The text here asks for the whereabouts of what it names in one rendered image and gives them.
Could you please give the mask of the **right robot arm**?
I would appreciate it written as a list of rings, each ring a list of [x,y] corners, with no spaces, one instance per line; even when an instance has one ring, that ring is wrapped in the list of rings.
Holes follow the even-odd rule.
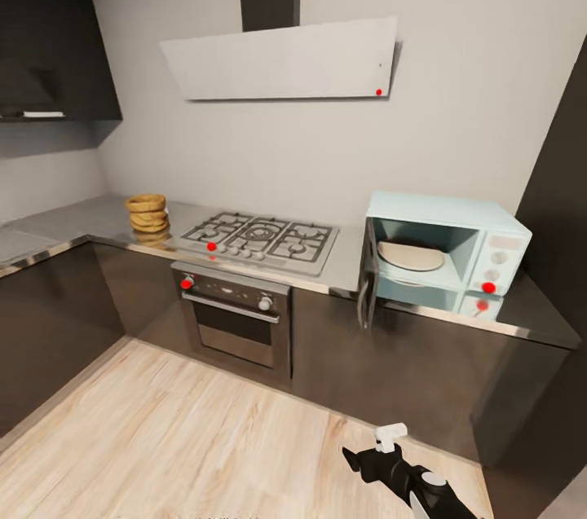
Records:
[[[342,453],[365,483],[382,481],[412,509],[415,519],[478,519],[445,477],[403,459],[401,446],[392,440],[404,435],[408,430],[403,422],[379,427],[373,431],[376,448],[355,454],[343,447]]]

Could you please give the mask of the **popcorn bag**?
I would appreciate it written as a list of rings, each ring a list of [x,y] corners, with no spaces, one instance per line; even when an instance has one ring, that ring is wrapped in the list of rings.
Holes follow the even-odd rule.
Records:
[[[169,225],[166,198],[159,194],[134,196],[125,202],[130,211],[131,226],[138,231],[156,233]]]

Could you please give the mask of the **microwave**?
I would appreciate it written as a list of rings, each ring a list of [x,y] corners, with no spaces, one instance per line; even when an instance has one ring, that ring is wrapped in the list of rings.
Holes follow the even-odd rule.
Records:
[[[358,317],[368,338],[380,275],[500,296],[532,233],[496,202],[392,191],[369,197]]]

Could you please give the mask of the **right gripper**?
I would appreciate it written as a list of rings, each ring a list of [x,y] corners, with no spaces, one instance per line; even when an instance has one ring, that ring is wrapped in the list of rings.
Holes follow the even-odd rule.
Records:
[[[393,470],[396,465],[405,462],[402,456],[402,449],[399,444],[394,443],[395,451],[384,453],[376,451],[376,448],[361,451],[355,454],[346,447],[342,448],[342,453],[346,457],[348,464],[356,473],[361,473],[362,480],[369,484],[371,482],[382,481],[391,491]]]

